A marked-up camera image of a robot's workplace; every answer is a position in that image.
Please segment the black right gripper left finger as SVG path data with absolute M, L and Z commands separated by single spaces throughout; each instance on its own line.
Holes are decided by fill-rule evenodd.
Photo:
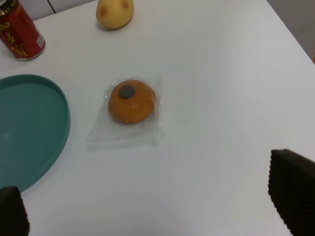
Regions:
M 28 236 L 30 223 L 18 187 L 0 189 L 0 235 Z

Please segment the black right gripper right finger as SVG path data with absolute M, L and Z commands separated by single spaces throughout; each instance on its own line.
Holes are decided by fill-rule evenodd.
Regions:
M 271 150 L 268 194 L 294 236 L 315 234 L 315 163 L 288 149 Z

